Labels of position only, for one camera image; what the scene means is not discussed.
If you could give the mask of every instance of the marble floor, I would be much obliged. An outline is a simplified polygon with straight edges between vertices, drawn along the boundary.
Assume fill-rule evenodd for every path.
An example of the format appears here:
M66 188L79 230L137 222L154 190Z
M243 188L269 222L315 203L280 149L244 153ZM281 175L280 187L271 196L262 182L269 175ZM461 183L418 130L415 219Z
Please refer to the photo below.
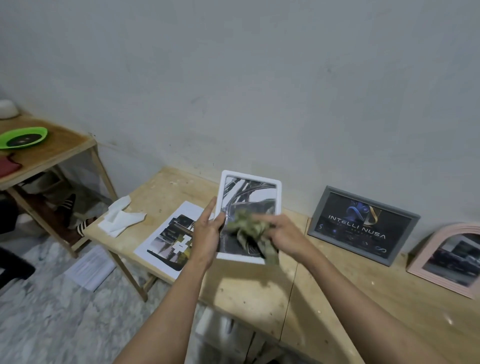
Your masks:
M89 292L63 275L75 260L52 238L1 244L21 254L36 272L2 290L0 363L111 363L169 289L157 281L144 303L116 268L95 292ZM90 243L80 255L92 247ZM193 327L203 310L198 304ZM191 335L185 363L220 361L218 350Z

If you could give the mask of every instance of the black poster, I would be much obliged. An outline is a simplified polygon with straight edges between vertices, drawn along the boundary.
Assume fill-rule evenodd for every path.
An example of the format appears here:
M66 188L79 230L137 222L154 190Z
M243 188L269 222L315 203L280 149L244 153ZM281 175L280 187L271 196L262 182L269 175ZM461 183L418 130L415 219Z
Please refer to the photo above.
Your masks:
M388 258L409 226L411 218L331 192L315 231Z

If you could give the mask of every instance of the red cloth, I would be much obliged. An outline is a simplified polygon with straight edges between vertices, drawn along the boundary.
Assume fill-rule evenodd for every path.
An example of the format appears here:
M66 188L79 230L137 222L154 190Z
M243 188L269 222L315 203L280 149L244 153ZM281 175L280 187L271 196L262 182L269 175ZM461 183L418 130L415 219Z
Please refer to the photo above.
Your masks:
M8 176L21 167L22 165L11 160L10 156L0 156L0 178Z

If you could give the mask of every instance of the pink picture frame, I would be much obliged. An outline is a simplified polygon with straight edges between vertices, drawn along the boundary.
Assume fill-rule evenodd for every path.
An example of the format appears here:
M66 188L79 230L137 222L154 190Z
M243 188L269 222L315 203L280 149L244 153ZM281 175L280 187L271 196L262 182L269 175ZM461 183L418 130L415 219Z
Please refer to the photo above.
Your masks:
M480 244L469 238L456 237L463 234L480 235L480 224L459 223L439 229L407 267L407 272L468 298L478 297L480 295L480 274L477 274L479 259L472 256L459 257L449 250L460 243L470 244L472 249L480 250Z

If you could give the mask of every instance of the wooden table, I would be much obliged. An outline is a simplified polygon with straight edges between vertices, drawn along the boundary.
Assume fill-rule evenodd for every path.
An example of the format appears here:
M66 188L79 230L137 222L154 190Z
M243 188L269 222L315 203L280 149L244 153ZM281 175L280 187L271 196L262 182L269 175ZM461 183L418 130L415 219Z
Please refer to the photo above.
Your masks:
M217 192L217 183L175 168L163 168L130 194L132 202L125 211L146 212L143 222L112 238L98 227L102 220L99 218L85 230L85 235L110 251L113 260L146 301L146 291L154 278L150 278L145 287L140 287L119 255L140 265L154 277L172 283L173 278L145 262L133 251L184 201L205 207ZM308 220L305 215L288 210L284 212L299 229L305 231ZM296 269L297 262L285 254L280 254L279 267L216 259L203 280L200 300L279 340Z
M480 303L308 236L358 288L453 363L480 361ZM298 265L281 343L323 363L363 363L313 277Z
M41 214L27 203L19 193L19 187L15 185L48 168L55 167L58 163L89 149L93 163L105 183L111 198L116 200L117 195L98 156L96 140L90 135L79 134L48 121L36 119L27 115L21 115L8 120L0 120L0 133L12 129L32 126L43 126L47 128L48 136L44 141L34 146L4 150L4 152L12 151L14 153L12 159L17 163L22 164L22 168L8 176L0 178L0 190L7 190L7 192L14 197L16 202L28 212L42 228L55 237L58 242L67 249L72 257L76 258L78 256L76 251L87 239L81 239L75 245L70 246L67 241L63 240L55 230L49 226L49 224L42 218ZM57 169L56 172L63 176L60 169Z

